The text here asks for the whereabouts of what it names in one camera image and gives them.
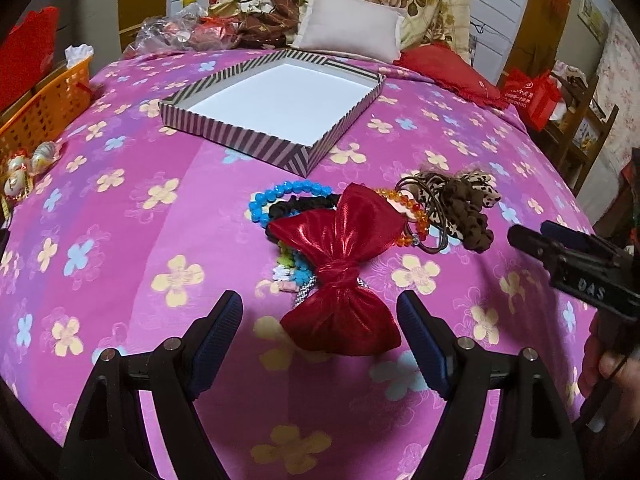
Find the right hand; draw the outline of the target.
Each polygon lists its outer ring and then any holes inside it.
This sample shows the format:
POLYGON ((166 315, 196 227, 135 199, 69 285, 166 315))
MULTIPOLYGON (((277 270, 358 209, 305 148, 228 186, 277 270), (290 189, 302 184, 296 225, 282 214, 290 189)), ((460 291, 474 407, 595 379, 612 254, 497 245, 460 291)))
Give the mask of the right hand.
POLYGON ((617 415, 636 426, 639 422, 639 361, 623 357, 606 350, 598 336, 600 315, 593 315, 589 326, 589 336, 585 342, 582 371, 578 377, 580 393, 588 398, 599 379, 613 376, 613 382, 622 389, 620 408, 617 415))

